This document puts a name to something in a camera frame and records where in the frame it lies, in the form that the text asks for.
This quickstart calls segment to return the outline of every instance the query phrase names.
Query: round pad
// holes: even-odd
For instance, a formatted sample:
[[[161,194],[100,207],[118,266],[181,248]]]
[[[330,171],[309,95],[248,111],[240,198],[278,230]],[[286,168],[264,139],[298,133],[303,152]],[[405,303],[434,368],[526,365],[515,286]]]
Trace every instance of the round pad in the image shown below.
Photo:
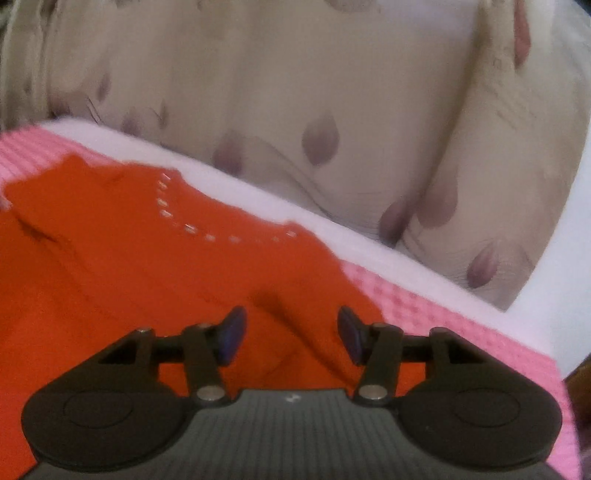
[[[185,411],[161,384],[143,392],[41,390],[25,405],[22,429],[38,458],[70,470],[107,471],[165,448]]]
[[[400,422],[414,443],[468,468],[514,468],[546,459],[561,427],[550,394],[494,364],[450,370],[401,399]]]

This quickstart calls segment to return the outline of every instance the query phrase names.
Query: orange shirt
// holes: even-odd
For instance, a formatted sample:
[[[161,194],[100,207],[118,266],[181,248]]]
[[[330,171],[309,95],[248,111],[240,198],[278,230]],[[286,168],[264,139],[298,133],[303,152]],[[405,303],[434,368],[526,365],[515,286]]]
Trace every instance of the orange shirt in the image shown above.
[[[357,381],[337,311],[346,304],[367,322],[381,316],[302,227],[221,204],[176,171],[91,168],[75,156],[5,195],[12,208],[0,213],[0,478],[33,464],[20,429],[26,399],[140,326],[176,335],[243,305],[246,338],[222,371],[232,394]],[[185,389],[179,366],[161,369],[161,378]]]

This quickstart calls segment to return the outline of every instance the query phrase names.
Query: pillow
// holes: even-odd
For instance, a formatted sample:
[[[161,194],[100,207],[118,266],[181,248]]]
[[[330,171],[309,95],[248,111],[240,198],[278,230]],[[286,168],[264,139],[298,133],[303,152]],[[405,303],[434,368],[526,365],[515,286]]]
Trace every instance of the pillow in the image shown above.
[[[462,113],[402,243],[428,267],[507,309],[569,195],[589,91],[548,40],[551,21],[540,7],[488,0],[481,17]],[[539,20],[531,30],[528,17]]]

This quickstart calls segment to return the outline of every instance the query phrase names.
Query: ribbed black surface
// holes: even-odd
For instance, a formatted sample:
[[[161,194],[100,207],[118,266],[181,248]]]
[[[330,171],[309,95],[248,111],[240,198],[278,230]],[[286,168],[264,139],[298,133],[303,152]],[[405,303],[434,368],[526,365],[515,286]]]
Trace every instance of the ribbed black surface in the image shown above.
[[[559,480],[546,464],[469,472],[420,452],[383,409],[343,391],[245,391],[231,406],[198,413],[160,456],[119,472],[40,465],[26,480]]]

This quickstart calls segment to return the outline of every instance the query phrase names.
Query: metal rivet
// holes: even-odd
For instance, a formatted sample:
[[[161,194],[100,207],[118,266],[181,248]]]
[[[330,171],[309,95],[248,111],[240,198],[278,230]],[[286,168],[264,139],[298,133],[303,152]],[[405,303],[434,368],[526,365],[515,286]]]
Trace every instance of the metal rivet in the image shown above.
[[[208,385],[197,390],[197,398],[203,401],[217,401],[226,396],[226,391],[219,385]]]
[[[359,395],[366,400],[382,400],[388,395],[388,390],[382,385],[364,385],[359,389]]]

